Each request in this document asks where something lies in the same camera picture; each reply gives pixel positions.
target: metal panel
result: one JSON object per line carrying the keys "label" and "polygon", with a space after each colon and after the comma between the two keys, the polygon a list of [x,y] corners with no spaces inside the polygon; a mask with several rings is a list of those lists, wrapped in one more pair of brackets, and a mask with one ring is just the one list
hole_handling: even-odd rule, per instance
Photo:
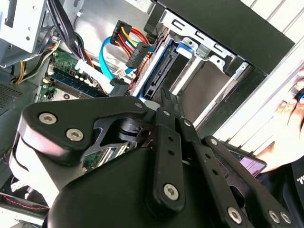
{"label": "metal panel", "polygon": [[6,18],[10,18],[10,3],[13,1],[1,0],[3,20],[1,22],[0,38],[32,53],[40,33],[40,27],[45,12],[45,0],[18,0],[16,3],[13,24],[6,25]]}

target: black mechanical arm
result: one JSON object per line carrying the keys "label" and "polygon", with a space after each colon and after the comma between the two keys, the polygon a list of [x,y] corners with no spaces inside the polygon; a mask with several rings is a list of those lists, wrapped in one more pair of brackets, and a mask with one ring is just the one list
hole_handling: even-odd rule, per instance
{"label": "black mechanical arm", "polygon": [[[170,94],[162,93],[162,103],[154,111],[121,96],[36,103],[23,111],[10,166],[14,174],[38,178],[22,149],[48,173],[40,183],[55,182],[58,194],[43,192],[51,206],[46,227],[295,227],[288,211],[216,138],[200,140]],[[126,141],[137,148],[63,181],[85,155]]]}

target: person's hand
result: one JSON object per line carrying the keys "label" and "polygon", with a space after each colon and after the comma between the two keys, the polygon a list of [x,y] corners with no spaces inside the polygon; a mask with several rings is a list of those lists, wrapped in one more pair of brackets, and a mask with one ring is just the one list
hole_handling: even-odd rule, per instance
{"label": "person's hand", "polygon": [[262,151],[257,158],[267,167],[263,172],[274,170],[304,156],[304,98],[298,103],[293,99],[282,102],[274,114],[274,143]]}

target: finger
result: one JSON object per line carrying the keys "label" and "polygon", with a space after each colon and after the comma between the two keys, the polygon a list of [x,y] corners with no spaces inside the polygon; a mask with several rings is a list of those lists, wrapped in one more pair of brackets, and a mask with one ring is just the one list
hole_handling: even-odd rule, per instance
{"label": "finger", "polygon": [[304,99],[300,99],[300,102],[296,105],[294,111],[292,112],[288,126],[294,129],[301,130],[302,120],[304,118]]}
{"label": "finger", "polygon": [[291,99],[286,106],[284,107],[283,111],[280,114],[276,114],[274,116],[275,123],[279,126],[287,126],[289,122],[289,118],[295,109],[297,100]]}

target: screw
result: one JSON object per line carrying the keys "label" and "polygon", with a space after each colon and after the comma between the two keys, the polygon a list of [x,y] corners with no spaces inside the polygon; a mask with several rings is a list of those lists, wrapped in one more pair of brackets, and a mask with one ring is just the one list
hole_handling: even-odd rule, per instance
{"label": "screw", "polygon": [[240,216],[239,212],[236,209],[232,207],[228,208],[228,214],[235,223],[237,224],[242,223],[242,217]]}
{"label": "screw", "polygon": [[217,145],[218,142],[215,139],[210,139],[210,141],[212,142],[212,144]]}
{"label": "screw", "polygon": [[185,123],[188,127],[191,126],[191,123],[190,123],[188,120],[184,120],[184,123]]}
{"label": "screw", "polygon": [[170,113],[167,112],[166,110],[164,110],[163,113],[165,113],[167,116],[170,116]]}
{"label": "screw", "polygon": [[163,187],[163,192],[171,200],[177,200],[179,198],[179,192],[177,191],[176,187],[173,186],[172,184],[166,184]]}
{"label": "screw", "polygon": [[279,217],[272,210],[269,210],[268,213],[274,222],[276,222],[277,224],[280,223]]}
{"label": "screw", "polygon": [[84,138],[84,134],[76,128],[68,129],[66,136],[69,140],[76,142],[81,141]]}
{"label": "screw", "polygon": [[283,212],[280,212],[282,218],[285,220],[285,222],[287,222],[288,224],[291,224],[291,220],[290,218]]}
{"label": "screw", "polygon": [[135,102],[135,105],[136,105],[137,107],[139,107],[139,108],[142,108],[142,107],[143,107],[142,104],[141,104],[141,103],[138,103],[138,102]]}
{"label": "screw", "polygon": [[54,124],[57,122],[57,118],[51,113],[40,114],[39,120],[44,124]]}

